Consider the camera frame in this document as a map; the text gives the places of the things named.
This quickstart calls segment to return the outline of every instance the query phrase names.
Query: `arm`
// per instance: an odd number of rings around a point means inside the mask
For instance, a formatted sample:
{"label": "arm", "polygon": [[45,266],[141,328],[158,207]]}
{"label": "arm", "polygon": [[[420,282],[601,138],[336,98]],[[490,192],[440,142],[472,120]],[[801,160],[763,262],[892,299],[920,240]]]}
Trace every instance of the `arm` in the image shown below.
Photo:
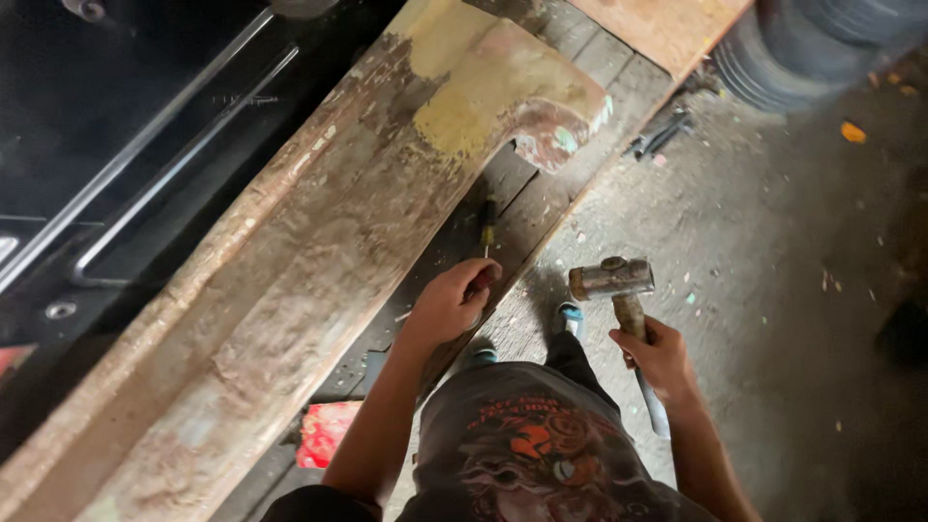
{"label": "arm", "polygon": [[680,332],[645,317],[650,345],[618,330],[609,336],[637,365],[667,410],[677,488],[722,522],[760,522],[705,407]]}
{"label": "arm", "polygon": [[464,333],[486,305],[488,288],[464,299],[481,272],[495,281],[502,269],[492,259],[471,259],[439,275],[422,291],[326,468],[323,485],[381,510],[386,505],[403,468],[425,363],[438,345]]}

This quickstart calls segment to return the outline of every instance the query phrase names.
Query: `wooden handle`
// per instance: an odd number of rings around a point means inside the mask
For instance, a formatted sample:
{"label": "wooden handle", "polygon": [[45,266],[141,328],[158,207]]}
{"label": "wooden handle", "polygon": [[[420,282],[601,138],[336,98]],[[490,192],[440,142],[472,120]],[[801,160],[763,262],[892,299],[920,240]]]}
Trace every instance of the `wooden handle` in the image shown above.
{"label": "wooden handle", "polygon": [[[630,333],[637,337],[642,343],[648,342],[648,332],[644,328],[644,309],[641,308],[641,302],[634,295],[622,295],[612,298],[612,309],[615,310],[615,318],[619,320],[619,330]],[[638,386],[641,388],[641,395],[644,396],[645,406],[648,407],[648,415],[651,417],[651,429],[654,433],[665,439],[670,439],[670,423],[667,421],[667,411],[664,405],[654,394],[653,388],[645,380],[641,369],[636,366],[635,378],[638,379]]]}

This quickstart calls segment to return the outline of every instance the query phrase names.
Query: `sneaker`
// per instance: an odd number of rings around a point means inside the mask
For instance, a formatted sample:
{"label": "sneaker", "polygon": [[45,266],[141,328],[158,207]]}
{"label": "sneaker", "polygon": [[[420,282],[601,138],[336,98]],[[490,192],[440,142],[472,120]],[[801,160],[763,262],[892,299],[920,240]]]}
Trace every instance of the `sneaker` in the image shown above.
{"label": "sneaker", "polygon": [[499,352],[496,351],[496,348],[490,345],[488,341],[486,343],[487,344],[478,345],[471,350],[467,359],[464,361],[464,368],[485,366],[499,360]]}
{"label": "sneaker", "polygon": [[583,311],[574,303],[563,303],[558,307],[557,313],[554,314],[551,331],[555,335],[561,332],[570,332],[578,341],[582,342],[584,333],[586,333]]}

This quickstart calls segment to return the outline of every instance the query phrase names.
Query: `screwdriver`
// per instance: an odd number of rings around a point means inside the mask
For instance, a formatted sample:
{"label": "screwdriver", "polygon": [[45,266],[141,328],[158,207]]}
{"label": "screwdriver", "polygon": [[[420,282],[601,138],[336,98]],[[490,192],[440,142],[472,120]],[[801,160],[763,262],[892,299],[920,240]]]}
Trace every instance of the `screwdriver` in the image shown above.
{"label": "screwdriver", "polygon": [[483,229],[480,233],[480,244],[483,246],[483,257],[490,256],[490,245],[495,240],[493,237],[493,227],[496,225],[496,199],[492,195],[487,196],[486,203],[483,204]]}

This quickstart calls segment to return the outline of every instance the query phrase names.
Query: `hand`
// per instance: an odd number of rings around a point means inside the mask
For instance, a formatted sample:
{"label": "hand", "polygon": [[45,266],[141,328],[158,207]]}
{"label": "hand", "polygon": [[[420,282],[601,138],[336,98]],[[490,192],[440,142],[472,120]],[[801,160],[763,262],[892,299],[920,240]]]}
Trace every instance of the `hand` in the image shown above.
{"label": "hand", "polygon": [[702,394],[683,335],[651,316],[644,316],[644,325],[650,344],[621,330],[609,331],[612,340],[625,352],[626,366],[641,369],[668,413],[672,409],[701,407]]}
{"label": "hand", "polygon": [[489,286],[502,274],[503,268],[487,258],[469,259],[439,274],[422,291],[395,344],[431,354],[441,343],[457,339],[486,306]]}

